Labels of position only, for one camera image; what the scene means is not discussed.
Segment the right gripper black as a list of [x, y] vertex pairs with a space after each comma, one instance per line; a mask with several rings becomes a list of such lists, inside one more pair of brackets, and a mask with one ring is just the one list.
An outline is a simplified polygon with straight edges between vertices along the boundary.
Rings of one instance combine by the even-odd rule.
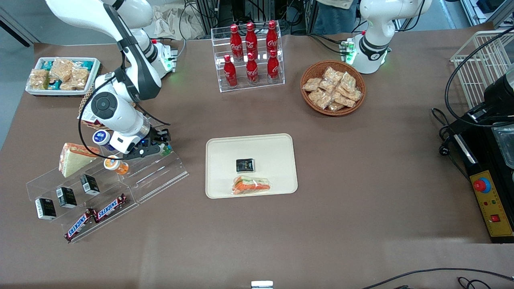
[[164, 156], [165, 155], [164, 147], [171, 147], [171, 145], [169, 144], [170, 141], [171, 141], [171, 136], [170, 136], [169, 130], [167, 128], [164, 128], [162, 130], [157, 129], [157, 128], [150, 128], [147, 136], [141, 140], [141, 145], [143, 147], [160, 145], [161, 147], [159, 148], [158, 155]]

